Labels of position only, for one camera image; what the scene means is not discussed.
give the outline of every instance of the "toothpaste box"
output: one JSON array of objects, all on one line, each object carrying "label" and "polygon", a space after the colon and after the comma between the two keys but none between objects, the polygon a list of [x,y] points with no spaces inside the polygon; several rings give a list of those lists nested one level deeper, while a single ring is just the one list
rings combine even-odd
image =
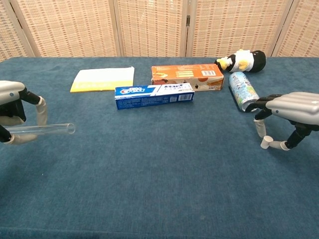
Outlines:
[{"label": "toothpaste box", "polygon": [[193,97],[194,90],[190,83],[115,88],[115,101],[118,110],[187,102],[192,101]]},{"label": "toothpaste box", "polygon": [[152,84],[190,83],[194,91],[220,91],[224,75],[216,64],[152,66]]}]

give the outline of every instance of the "stuffed toy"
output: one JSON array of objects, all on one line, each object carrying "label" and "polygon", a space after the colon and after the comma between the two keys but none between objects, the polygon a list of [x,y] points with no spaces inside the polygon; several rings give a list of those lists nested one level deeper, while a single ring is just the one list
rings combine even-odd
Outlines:
[{"label": "stuffed toy", "polygon": [[266,55],[262,51],[250,51],[240,49],[229,57],[219,58],[215,64],[221,71],[259,72],[266,65]]}]

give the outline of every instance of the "blue table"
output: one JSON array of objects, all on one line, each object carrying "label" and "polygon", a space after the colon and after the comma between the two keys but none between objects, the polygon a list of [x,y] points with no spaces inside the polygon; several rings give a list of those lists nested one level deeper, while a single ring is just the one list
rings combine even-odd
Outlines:
[{"label": "blue table", "polygon": [[[192,103],[118,111],[114,92],[69,93],[82,69],[213,63],[215,58],[12,58],[0,79],[43,96],[73,135],[0,144],[0,238],[318,238],[319,132],[290,151],[260,147],[254,113],[228,88]],[[247,77],[260,96],[319,93],[319,58],[268,58]],[[35,125],[35,108],[24,104]],[[294,127],[266,119],[286,140]]]}]

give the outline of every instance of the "beige partition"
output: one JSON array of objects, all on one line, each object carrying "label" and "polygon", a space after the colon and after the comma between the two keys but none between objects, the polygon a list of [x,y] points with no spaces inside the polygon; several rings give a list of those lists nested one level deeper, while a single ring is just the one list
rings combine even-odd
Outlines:
[{"label": "beige partition", "polygon": [[0,39],[0,62],[33,55],[8,0],[0,1]]},{"label": "beige partition", "polygon": [[274,56],[319,56],[319,0],[296,1]]},{"label": "beige partition", "polygon": [[292,0],[197,0],[187,56],[228,56],[240,48],[270,56]]},{"label": "beige partition", "polygon": [[36,56],[118,55],[108,0],[11,3]]},{"label": "beige partition", "polygon": [[114,0],[123,56],[185,56],[187,0]]}]

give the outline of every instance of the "robotic hand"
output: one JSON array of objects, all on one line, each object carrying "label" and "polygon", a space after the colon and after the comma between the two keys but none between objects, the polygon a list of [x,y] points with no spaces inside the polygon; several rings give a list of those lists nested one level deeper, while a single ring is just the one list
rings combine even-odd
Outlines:
[{"label": "robotic hand", "polygon": [[262,109],[254,119],[261,138],[266,136],[264,119],[271,114],[287,119],[296,128],[287,141],[270,140],[270,147],[289,150],[296,147],[312,130],[319,131],[319,94],[292,92],[269,95],[251,103],[245,111],[250,112],[255,108]]},{"label": "robotic hand", "polygon": [[4,144],[22,144],[37,138],[34,134],[11,135],[2,126],[13,126],[26,121],[21,100],[35,105],[37,124],[46,125],[47,107],[44,98],[28,91],[21,82],[0,81],[0,142]]}]

